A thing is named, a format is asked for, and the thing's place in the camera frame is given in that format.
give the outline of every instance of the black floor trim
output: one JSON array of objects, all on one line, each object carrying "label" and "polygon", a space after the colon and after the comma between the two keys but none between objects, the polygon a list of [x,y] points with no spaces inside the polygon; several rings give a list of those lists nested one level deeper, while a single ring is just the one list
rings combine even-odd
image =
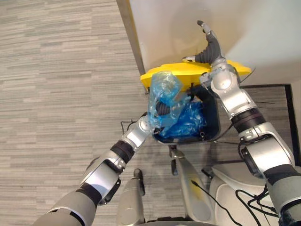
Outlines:
[{"label": "black floor trim", "polygon": [[292,137],[292,144],[293,144],[293,155],[295,157],[295,165],[300,166],[300,144],[298,138],[298,129],[296,124],[295,111],[293,108],[292,86],[290,84],[285,85],[285,94],[286,94],[286,102],[287,102],[287,109],[288,109],[288,117],[290,120],[290,127],[291,127],[291,137]]}]

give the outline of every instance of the robotic hand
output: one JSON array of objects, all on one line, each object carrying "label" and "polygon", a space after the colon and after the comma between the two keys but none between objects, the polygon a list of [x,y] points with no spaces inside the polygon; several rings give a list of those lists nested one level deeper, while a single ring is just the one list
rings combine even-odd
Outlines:
[{"label": "robotic hand", "polygon": [[200,81],[220,98],[241,145],[245,145],[239,150],[241,157],[254,176],[266,180],[280,225],[300,225],[301,175],[294,169],[292,152],[247,92],[239,87],[238,73],[227,64],[214,32],[202,21],[198,25],[206,34],[208,46],[198,55],[184,57],[183,61],[211,65],[211,72],[201,76]]},{"label": "robotic hand", "polygon": [[98,205],[107,204],[120,186],[119,175],[151,134],[142,116],[108,151],[91,161],[80,186],[60,199],[33,226],[90,226]]}]

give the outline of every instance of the crumpled plastic bag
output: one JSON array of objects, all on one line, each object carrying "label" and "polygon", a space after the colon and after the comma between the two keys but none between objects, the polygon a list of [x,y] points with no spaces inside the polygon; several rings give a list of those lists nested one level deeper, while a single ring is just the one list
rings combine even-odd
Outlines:
[{"label": "crumpled plastic bag", "polygon": [[199,137],[201,129],[206,126],[202,108],[202,102],[186,103],[177,122],[159,135],[163,138]]},{"label": "crumpled plastic bag", "polygon": [[190,97],[181,92],[183,84],[170,71],[153,74],[150,86],[148,117],[151,126],[163,129],[173,126]]}]

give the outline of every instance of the black cable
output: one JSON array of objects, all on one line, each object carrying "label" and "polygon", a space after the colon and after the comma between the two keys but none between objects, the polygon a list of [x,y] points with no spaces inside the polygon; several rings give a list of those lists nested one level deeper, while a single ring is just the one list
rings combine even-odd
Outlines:
[{"label": "black cable", "polygon": [[229,145],[239,145],[239,143],[235,143],[235,142],[217,141],[217,140],[214,140],[213,143],[223,143],[223,144],[229,144]]},{"label": "black cable", "polygon": [[131,121],[121,121],[120,124],[121,124],[122,134],[124,135],[124,127],[123,127],[124,123],[129,123],[129,125],[127,126],[127,131],[128,131],[130,126],[132,124],[134,124],[135,122],[137,122],[137,121],[133,121],[132,119],[131,119]]},{"label": "black cable", "polygon": [[132,121],[128,126],[127,126],[127,131],[130,129],[130,126],[136,123],[137,121]]},{"label": "black cable", "polygon": [[216,139],[214,139],[213,141],[217,141],[218,139],[222,138],[231,128],[232,128],[233,124],[231,124],[224,132],[222,132],[222,134],[220,134]]},{"label": "black cable", "polygon": [[265,215],[265,213],[263,213],[263,215],[264,215],[264,218],[267,220],[267,223],[269,224],[269,226],[271,226],[271,224],[269,223],[269,220],[268,220],[267,216]]},{"label": "black cable", "polygon": [[246,76],[240,83],[242,83],[243,81],[245,81],[247,78],[249,78],[249,76],[251,74],[253,74],[253,72],[256,70],[256,67],[251,71],[251,73],[248,74],[248,76]]},{"label": "black cable", "polygon": [[243,160],[244,157],[241,155],[241,152],[240,152],[240,146],[241,146],[241,145],[242,145],[242,143],[240,142],[240,143],[238,144],[238,146],[237,146],[237,151],[238,151],[238,154],[239,154],[240,158]]},{"label": "black cable", "polygon": [[219,202],[218,202],[211,194],[209,194],[209,192],[207,192],[205,189],[203,189],[203,188],[202,188],[200,185],[198,185],[198,183],[195,182],[194,180],[192,180],[191,182],[192,182],[193,185],[195,185],[196,187],[198,187],[199,189],[201,189],[203,192],[205,192],[207,195],[209,195],[210,198],[212,198],[212,199],[216,202],[216,204],[217,204],[219,207],[221,207],[223,210],[225,210],[225,211],[227,212],[228,216],[230,217],[230,219],[233,221],[234,224],[239,225],[239,226],[242,226],[240,223],[238,223],[237,221],[235,221],[235,220],[233,219],[233,217],[231,216],[231,214],[229,213],[229,211],[228,211],[225,207],[221,206],[220,203],[219,203]]},{"label": "black cable", "polygon": [[247,205],[247,204],[239,197],[239,195],[238,195],[239,192],[245,193],[245,194],[251,196],[252,198],[253,198],[253,196],[252,196],[251,194],[249,194],[248,192],[245,192],[245,191],[240,190],[240,189],[238,189],[238,190],[235,191],[235,195],[236,195],[236,197],[238,198],[238,200],[240,200],[240,202],[241,202],[241,203],[246,207],[246,209],[250,212],[250,214],[253,216],[254,220],[256,221],[257,225],[258,225],[258,226],[261,226],[261,224],[260,224],[258,218],[255,216],[255,214],[253,213],[253,211],[252,211],[252,210],[248,207],[248,205]]},{"label": "black cable", "polygon": [[[268,187],[267,187],[267,184],[265,184],[264,189],[263,189],[263,192],[261,192],[259,195],[253,195],[253,196],[252,196],[251,194],[247,193],[246,191],[244,191],[244,193],[245,193],[245,194],[248,194],[248,195],[251,196],[251,197],[253,197],[253,199],[249,200],[248,203],[247,203],[247,205],[248,205],[249,207],[251,207],[251,208],[254,209],[254,210],[259,211],[260,213],[263,213],[263,214],[266,214],[266,215],[269,215],[269,216],[278,218],[278,215],[277,215],[277,214],[269,213],[269,212],[266,212],[266,211],[264,211],[264,210],[262,209],[262,207],[265,207],[265,208],[269,209],[270,211],[276,213],[276,210],[275,210],[274,207],[262,205],[262,204],[260,203],[261,199],[263,199],[264,197],[266,197],[266,196],[269,194],[269,193],[268,193]],[[251,203],[254,202],[254,201],[257,202],[257,204],[260,206],[261,209],[259,209],[259,208],[255,207],[255,206],[252,206],[252,205],[251,205]]]}]

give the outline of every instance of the floor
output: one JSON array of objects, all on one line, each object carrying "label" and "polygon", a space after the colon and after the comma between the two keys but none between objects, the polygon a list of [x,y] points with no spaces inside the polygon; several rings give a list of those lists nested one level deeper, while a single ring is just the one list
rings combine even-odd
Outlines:
[{"label": "floor", "polygon": [[[267,102],[258,106],[291,147],[284,88],[247,91]],[[29,226],[76,189],[91,159],[121,136],[120,121],[137,119],[147,101],[114,0],[0,1],[1,225]],[[220,112],[223,131],[230,122]],[[221,140],[238,139],[231,129]],[[235,145],[179,149],[199,172],[238,159]],[[98,209],[95,226],[115,225],[120,193],[137,167],[145,177],[146,220],[183,216],[168,148],[150,138],[112,201]]]}]

